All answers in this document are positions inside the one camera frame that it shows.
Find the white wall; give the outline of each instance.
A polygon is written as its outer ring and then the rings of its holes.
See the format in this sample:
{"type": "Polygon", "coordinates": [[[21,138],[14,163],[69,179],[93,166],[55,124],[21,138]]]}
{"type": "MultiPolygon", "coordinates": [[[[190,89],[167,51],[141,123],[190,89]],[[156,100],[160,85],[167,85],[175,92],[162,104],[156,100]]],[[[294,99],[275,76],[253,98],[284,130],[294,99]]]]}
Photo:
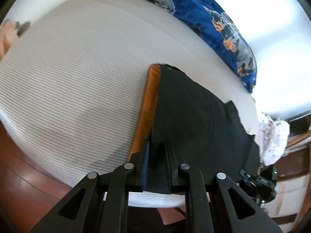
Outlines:
{"type": "Polygon", "coordinates": [[[297,0],[215,0],[252,48],[259,111],[285,119],[311,109],[311,22],[297,0]]]}

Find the wooden floor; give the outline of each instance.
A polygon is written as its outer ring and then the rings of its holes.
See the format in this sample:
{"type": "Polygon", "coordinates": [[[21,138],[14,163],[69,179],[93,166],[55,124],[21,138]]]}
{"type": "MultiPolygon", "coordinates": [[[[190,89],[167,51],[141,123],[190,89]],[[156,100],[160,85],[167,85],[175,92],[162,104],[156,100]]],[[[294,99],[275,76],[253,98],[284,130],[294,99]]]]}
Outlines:
{"type": "Polygon", "coordinates": [[[71,189],[24,154],[0,123],[0,204],[21,233],[71,189]]]}

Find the metal screw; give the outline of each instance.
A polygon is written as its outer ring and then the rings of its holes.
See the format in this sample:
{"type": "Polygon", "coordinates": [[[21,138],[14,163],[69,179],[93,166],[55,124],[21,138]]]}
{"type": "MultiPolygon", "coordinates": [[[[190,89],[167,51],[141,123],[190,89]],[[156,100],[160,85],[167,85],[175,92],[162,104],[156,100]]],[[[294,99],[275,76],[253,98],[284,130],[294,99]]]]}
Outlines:
{"type": "Polygon", "coordinates": [[[217,178],[220,180],[224,180],[226,178],[226,174],[219,172],[219,173],[217,173],[217,178]]]}
{"type": "Polygon", "coordinates": [[[134,165],[132,164],[132,163],[126,163],[125,165],[124,165],[124,168],[125,169],[132,169],[134,167],[134,165]]]}
{"type": "Polygon", "coordinates": [[[182,163],[182,164],[180,165],[180,168],[183,169],[183,170],[188,170],[188,169],[190,168],[190,165],[187,164],[187,163],[182,163]]]}
{"type": "Polygon", "coordinates": [[[94,179],[96,178],[96,176],[97,176],[96,172],[89,172],[89,174],[87,175],[89,179],[94,179]]]}

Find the dark folded fabric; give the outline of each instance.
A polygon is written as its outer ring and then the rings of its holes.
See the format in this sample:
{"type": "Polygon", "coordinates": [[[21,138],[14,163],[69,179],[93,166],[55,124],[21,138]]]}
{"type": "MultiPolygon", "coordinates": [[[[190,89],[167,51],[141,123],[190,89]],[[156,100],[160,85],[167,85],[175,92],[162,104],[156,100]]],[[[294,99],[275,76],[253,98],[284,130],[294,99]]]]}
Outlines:
{"type": "Polygon", "coordinates": [[[183,72],[161,65],[161,79],[150,146],[146,191],[170,194],[164,143],[170,140],[178,163],[198,167],[205,184],[226,173],[257,175],[259,147],[248,135],[232,101],[223,103],[183,72]]]}

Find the spotted blanket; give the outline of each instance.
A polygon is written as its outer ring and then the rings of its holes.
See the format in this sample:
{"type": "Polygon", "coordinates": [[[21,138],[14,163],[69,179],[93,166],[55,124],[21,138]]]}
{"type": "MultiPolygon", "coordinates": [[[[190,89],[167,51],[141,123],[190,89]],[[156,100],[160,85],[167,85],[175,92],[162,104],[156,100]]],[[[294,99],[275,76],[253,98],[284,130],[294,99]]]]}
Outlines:
{"type": "Polygon", "coordinates": [[[236,25],[215,0],[149,0],[198,34],[252,93],[257,67],[254,54],[236,25]]]}

